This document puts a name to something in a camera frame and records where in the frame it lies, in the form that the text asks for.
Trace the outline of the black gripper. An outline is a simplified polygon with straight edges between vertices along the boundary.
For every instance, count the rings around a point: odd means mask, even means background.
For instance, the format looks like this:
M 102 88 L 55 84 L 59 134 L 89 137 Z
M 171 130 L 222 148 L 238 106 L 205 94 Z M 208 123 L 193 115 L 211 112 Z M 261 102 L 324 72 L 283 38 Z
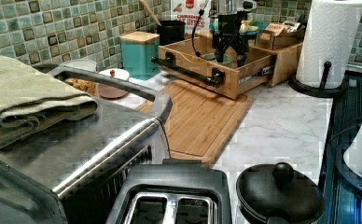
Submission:
M 237 53 L 237 66 L 242 67 L 247 60 L 249 51 L 247 35 L 240 35 L 239 29 L 242 21 L 247 19 L 248 11 L 237 11 L 234 14 L 218 15 L 219 31 L 213 34 L 213 48 L 216 50 L 215 56 L 218 63 L 223 62 L 224 53 L 228 48 L 233 48 Z

